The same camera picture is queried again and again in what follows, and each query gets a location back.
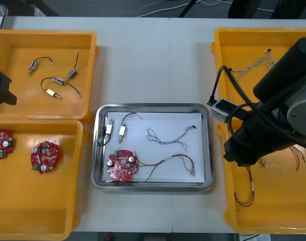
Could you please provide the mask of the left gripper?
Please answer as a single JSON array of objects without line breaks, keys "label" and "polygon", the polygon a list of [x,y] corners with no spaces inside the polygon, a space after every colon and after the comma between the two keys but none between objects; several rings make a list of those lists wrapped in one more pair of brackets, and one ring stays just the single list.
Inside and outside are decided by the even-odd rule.
[{"label": "left gripper", "polygon": [[0,104],[16,105],[17,97],[10,92],[10,83],[12,82],[6,75],[0,71]]}]

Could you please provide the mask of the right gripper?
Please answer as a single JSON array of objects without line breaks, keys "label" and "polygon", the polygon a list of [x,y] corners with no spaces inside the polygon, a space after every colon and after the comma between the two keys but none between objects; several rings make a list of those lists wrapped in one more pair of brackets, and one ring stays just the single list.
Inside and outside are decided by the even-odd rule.
[{"label": "right gripper", "polygon": [[224,158],[240,167],[254,165],[266,155],[265,135],[248,131],[237,131],[225,142]]}]

